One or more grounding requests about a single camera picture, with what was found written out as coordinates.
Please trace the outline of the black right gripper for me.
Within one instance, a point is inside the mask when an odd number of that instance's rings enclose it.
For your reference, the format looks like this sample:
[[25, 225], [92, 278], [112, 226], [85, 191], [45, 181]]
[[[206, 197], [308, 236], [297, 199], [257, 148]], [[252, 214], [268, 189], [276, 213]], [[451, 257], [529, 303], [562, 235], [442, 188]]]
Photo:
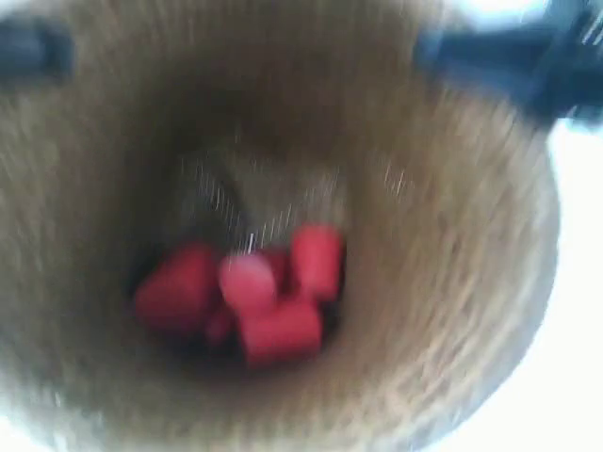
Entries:
[[[545, 18], [562, 32], [555, 57], [562, 74], [562, 116], [574, 128], [602, 132], [602, 3], [549, 1]], [[554, 102], [551, 56], [556, 31], [528, 24], [487, 31], [425, 29], [415, 65], [441, 80], [510, 98]]]

